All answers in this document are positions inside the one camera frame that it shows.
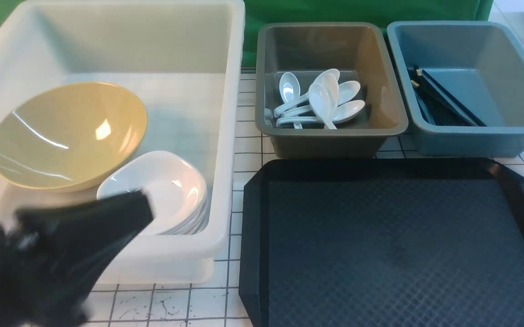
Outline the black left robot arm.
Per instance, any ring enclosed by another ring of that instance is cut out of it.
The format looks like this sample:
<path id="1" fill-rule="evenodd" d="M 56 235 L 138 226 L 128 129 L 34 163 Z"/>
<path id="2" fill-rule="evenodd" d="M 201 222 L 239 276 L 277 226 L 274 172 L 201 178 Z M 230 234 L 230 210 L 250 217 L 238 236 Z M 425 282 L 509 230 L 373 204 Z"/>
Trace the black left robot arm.
<path id="1" fill-rule="evenodd" d="M 111 261 L 153 221 L 137 190 L 59 208 L 24 207 L 0 225 L 0 327 L 81 327 Z"/>

